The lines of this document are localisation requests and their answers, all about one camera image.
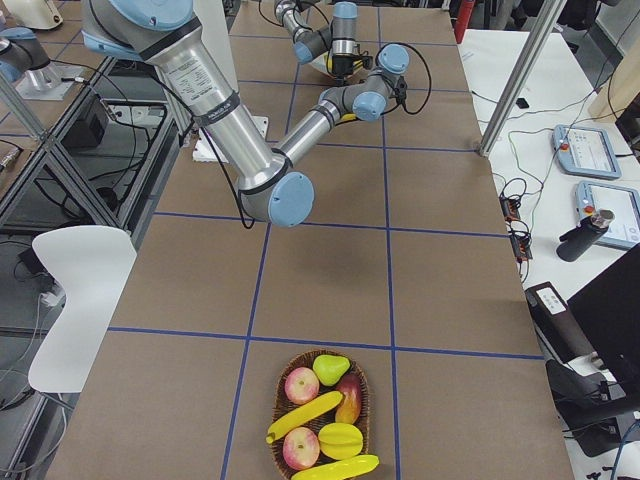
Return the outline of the red cylinder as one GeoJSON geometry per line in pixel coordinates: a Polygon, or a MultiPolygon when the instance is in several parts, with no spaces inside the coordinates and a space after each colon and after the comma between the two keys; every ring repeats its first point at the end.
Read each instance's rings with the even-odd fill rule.
{"type": "Polygon", "coordinates": [[[461,0],[454,24],[454,36],[457,44],[461,44],[468,28],[475,0],[461,0]]]}

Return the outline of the wicker fruit basket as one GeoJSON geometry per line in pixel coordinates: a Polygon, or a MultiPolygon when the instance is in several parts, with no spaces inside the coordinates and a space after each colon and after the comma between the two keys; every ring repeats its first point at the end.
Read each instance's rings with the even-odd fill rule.
{"type": "MultiPolygon", "coordinates": [[[[299,367],[307,367],[312,368],[313,362],[316,357],[326,354],[326,355],[338,355],[344,356],[350,362],[350,367],[346,371],[345,374],[353,374],[357,377],[357,384],[360,388],[361,392],[361,410],[360,414],[355,420],[355,427],[359,429],[359,431],[363,434],[363,446],[359,452],[359,454],[369,454],[370,453],[370,398],[369,398],[369,385],[367,381],[366,374],[361,366],[352,358],[343,354],[341,352],[327,350],[327,349],[315,349],[308,350],[306,352],[300,353],[297,356],[293,357],[288,365],[282,371],[280,378],[277,382],[276,386],[276,395],[275,395],[275,405],[273,408],[272,414],[272,423],[279,420],[282,416],[288,414],[293,411],[298,405],[295,405],[292,401],[288,399],[285,393],[285,382],[288,375],[299,367]]],[[[304,422],[300,426],[307,427],[311,429],[315,434],[318,434],[320,429],[335,420],[335,410],[338,408],[335,406],[332,410],[327,410],[317,415],[313,419],[309,419],[304,422]]],[[[276,465],[279,473],[283,479],[292,479],[294,474],[296,473],[293,468],[288,466],[284,459],[284,454],[282,451],[284,437],[274,441],[270,445],[271,454],[273,457],[274,464],[276,465]]],[[[324,465],[328,464],[334,460],[324,453],[320,453],[318,461],[316,465],[324,465]]]]}

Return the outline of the upper blue teach pendant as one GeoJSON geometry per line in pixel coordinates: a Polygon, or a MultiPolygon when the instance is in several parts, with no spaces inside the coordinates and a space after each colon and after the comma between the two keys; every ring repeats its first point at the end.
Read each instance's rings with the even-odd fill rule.
{"type": "Polygon", "coordinates": [[[604,180],[617,180],[622,176],[603,129],[556,125],[552,145],[559,166],[566,174],[604,180]]]}

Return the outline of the green pear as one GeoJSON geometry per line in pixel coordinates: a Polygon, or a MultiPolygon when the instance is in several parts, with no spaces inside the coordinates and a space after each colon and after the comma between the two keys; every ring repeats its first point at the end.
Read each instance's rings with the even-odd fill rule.
{"type": "Polygon", "coordinates": [[[341,355],[321,354],[314,359],[312,369],[323,386],[334,386],[350,369],[351,363],[341,355]]]}

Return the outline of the yellow banana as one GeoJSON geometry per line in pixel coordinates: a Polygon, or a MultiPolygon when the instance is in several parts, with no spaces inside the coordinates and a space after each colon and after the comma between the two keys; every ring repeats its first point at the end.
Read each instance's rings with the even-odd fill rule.
{"type": "MultiPolygon", "coordinates": [[[[353,71],[351,73],[334,74],[332,56],[330,55],[329,52],[323,55],[323,60],[324,60],[326,75],[329,76],[338,86],[344,85],[347,80],[353,77],[356,73],[359,73],[360,71],[362,71],[364,67],[364,63],[362,60],[356,60],[352,63],[353,71]]],[[[353,113],[344,114],[340,120],[341,123],[349,123],[349,122],[355,122],[355,121],[357,121],[357,117],[353,113]]]]}
{"type": "Polygon", "coordinates": [[[338,460],[295,473],[292,480],[341,480],[358,477],[372,472],[379,466],[377,455],[363,454],[349,459],[338,460]]]}
{"type": "Polygon", "coordinates": [[[344,395],[339,391],[330,391],[319,395],[308,403],[298,406],[284,414],[269,426],[265,441],[271,445],[286,436],[291,430],[303,426],[309,421],[336,408],[344,395]]]}

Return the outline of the brown paper table mat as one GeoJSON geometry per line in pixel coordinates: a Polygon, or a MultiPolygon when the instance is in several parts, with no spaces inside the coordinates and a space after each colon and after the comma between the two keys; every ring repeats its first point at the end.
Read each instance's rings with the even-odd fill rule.
{"type": "Polygon", "coordinates": [[[421,50],[420,114],[334,129],[293,228],[183,153],[49,478],[275,479],[277,381],[321,347],[366,373],[374,478],[572,477],[448,17],[364,7],[358,37],[421,50]]]}

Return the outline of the grey square plate orange rim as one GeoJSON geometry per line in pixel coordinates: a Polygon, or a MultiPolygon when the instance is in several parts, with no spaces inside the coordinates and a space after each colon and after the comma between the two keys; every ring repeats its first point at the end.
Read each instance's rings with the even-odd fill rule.
{"type": "Polygon", "coordinates": [[[308,66],[310,66],[320,74],[324,75],[325,77],[331,77],[332,74],[331,74],[331,70],[327,67],[327,61],[328,61],[328,53],[325,52],[324,54],[316,57],[311,62],[309,62],[308,66]]]}

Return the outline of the pink apple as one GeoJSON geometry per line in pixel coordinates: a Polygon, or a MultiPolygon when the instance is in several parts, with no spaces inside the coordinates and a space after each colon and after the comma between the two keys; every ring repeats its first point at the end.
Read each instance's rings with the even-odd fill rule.
{"type": "Polygon", "coordinates": [[[316,434],[307,427],[291,430],[285,436],[282,454],[285,463],[295,471],[313,467],[320,455],[316,434]]]}
{"type": "Polygon", "coordinates": [[[308,367],[298,367],[285,380],[284,391],[295,405],[304,405],[318,396],[320,382],[315,372],[308,367]]]}

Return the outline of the aluminium frame post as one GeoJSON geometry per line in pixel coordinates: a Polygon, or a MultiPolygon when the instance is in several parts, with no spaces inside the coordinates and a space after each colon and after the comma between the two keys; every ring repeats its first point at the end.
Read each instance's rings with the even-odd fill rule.
{"type": "Polygon", "coordinates": [[[537,20],[528,34],[479,143],[477,153],[480,156],[489,157],[566,3],[566,0],[547,0],[543,2],[537,20]]]}

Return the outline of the upper pink apple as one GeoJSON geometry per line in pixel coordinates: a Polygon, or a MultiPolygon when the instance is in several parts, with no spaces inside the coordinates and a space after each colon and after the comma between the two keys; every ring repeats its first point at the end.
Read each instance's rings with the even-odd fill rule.
{"type": "Polygon", "coordinates": [[[304,405],[318,396],[320,382],[315,372],[308,367],[298,367],[285,380],[284,391],[295,405],[304,405]]]}

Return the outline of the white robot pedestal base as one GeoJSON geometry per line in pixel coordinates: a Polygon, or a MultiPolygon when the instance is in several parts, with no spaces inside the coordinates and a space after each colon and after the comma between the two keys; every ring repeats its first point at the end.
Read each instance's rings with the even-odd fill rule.
{"type": "Polygon", "coordinates": [[[229,163],[243,173],[258,170],[271,153],[239,98],[223,3],[195,1],[193,10],[201,24],[197,71],[205,83],[194,101],[198,121],[229,163]]]}

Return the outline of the red mango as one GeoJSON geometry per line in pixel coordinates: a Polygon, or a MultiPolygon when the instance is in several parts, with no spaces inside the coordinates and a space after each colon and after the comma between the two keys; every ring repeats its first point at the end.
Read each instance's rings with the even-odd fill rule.
{"type": "Polygon", "coordinates": [[[358,376],[353,373],[344,375],[334,389],[343,394],[343,399],[335,410],[334,421],[354,424],[362,408],[362,391],[358,376]]]}

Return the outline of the yellow banana in basket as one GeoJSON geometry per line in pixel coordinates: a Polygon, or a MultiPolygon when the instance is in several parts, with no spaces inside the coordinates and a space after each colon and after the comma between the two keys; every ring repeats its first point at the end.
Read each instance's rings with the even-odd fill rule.
{"type": "Polygon", "coordinates": [[[303,426],[309,421],[336,408],[344,395],[339,391],[330,391],[319,395],[308,403],[298,406],[284,414],[269,426],[265,441],[271,445],[286,436],[291,430],[303,426]]]}

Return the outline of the black monitor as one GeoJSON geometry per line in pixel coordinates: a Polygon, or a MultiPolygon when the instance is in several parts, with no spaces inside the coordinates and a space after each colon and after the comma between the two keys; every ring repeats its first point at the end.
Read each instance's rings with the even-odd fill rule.
{"type": "Polygon", "coordinates": [[[639,247],[634,246],[568,301],[604,366],[639,390],[639,247]]]}

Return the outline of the yellow starfruit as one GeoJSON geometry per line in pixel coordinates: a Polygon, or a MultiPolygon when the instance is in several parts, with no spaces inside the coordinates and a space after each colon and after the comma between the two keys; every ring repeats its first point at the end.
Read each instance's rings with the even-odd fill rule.
{"type": "Polygon", "coordinates": [[[364,438],[361,431],[348,423],[331,423],[322,427],[317,435],[321,452],[333,459],[344,460],[361,453],[364,438]]]}

